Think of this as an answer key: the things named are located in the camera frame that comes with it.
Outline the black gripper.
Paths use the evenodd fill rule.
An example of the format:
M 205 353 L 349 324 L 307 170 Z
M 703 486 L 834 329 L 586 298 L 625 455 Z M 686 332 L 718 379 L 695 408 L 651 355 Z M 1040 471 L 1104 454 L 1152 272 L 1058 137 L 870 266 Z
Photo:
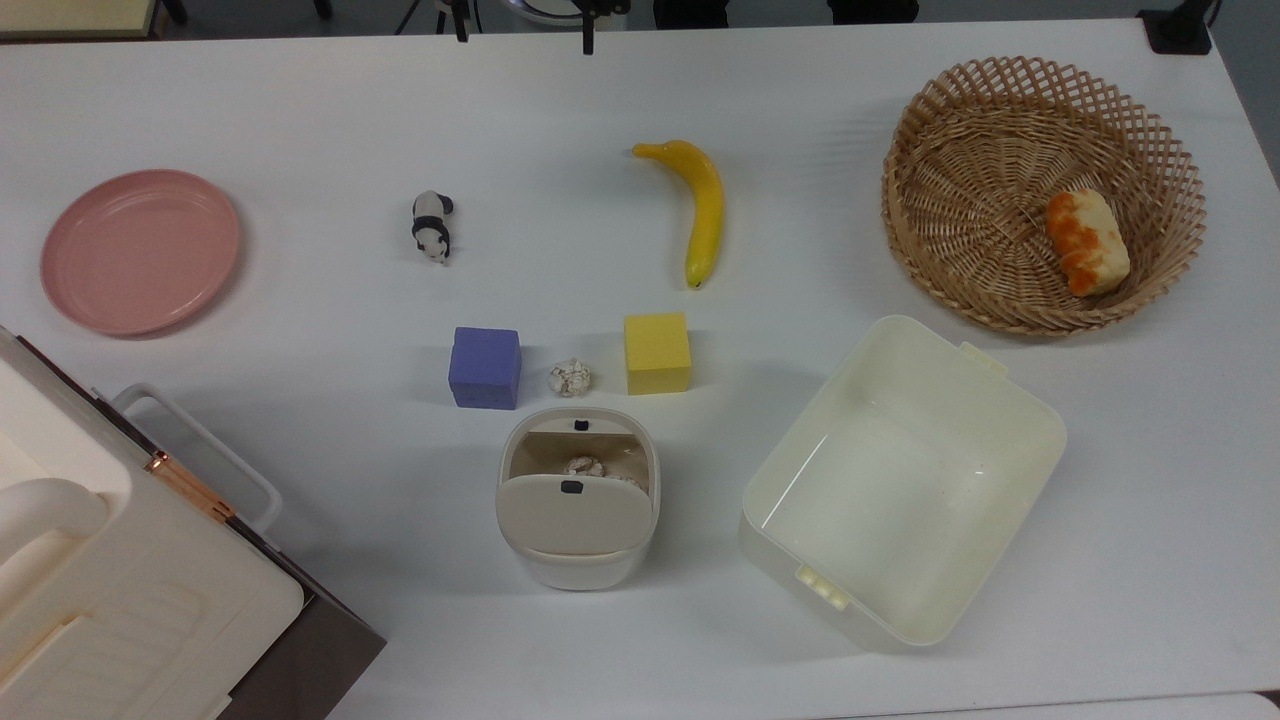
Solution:
M 598 15 L 626 15 L 632 5 L 630 0 L 573 0 L 572 4 L 582 14 L 582 54 L 585 56 L 594 54 Z

